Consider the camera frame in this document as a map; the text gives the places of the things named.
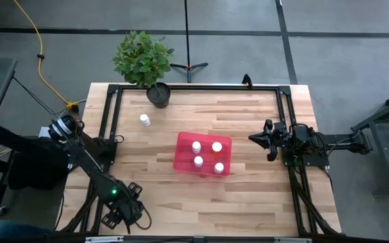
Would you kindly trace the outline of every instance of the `gray floor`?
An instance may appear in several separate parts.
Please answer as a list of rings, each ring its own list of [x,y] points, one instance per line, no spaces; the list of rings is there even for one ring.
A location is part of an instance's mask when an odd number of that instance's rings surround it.
[[[289,31],[389,32],[389,0],[282,0]],[[40,27],[183,30],[178,0],[55,0],[20,3]],[[188,0],[193,30],[280,29],[273,0]],[[11,1],[0,0],[0,25],[29,26]],[[43,73],[71,101],[85,99],[91,82],[120,82],[110,62],[120,35],[43,34]],[[281,37],[191,36],[192,63],[209,62],[193,82],[238,83],[245,73],[256,83],[289,84]],[[184,36],[167,36],[176,63],[185,63]],[[18,59],[16,77],[52,109],[63,104],[39,80],[35,34],[1,34],[0,57]],[[308,84],[319,130],[349,132],[389,97],[389,38],[291,38],[299,84]],[[185,82],[174,70],[165,82]],[[0,108],[0,124],[20,134],[36,134],[50,117],[16,83]],[[367,156],[334,152],[331,174],[338,216],[350,236],[389,240],[389,198],[371,193],[387,183],[377,151]],[[52,192],[10,192],[6,216],[51,227],[62,187]]]

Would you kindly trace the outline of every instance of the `white bottle cap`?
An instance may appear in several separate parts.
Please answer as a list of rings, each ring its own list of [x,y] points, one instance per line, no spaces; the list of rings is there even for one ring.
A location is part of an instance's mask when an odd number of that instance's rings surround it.
[[[194,166],[196,166],[196,167],[201,167],[202,164],[203,164],[203,159],[202,159],[202,157],[196,156],[196,157],[194,158]]]
[[[214,166],[214,173],[222,173],[224,170],[224,165],[222,163],[216,163]]]
[[[145,115],[145,114],[140,115],[140,122],[142,122],[143,126],[151,125],[151,122],[149,121],[148,115]]]
[[[194,153],[200,153],[201,152],[201,143],[198,141],[193,142],[192,150]]]
[[[214,152],[220,152],[222,150],[222,144],[219,142],[213,143],[213,151]]]

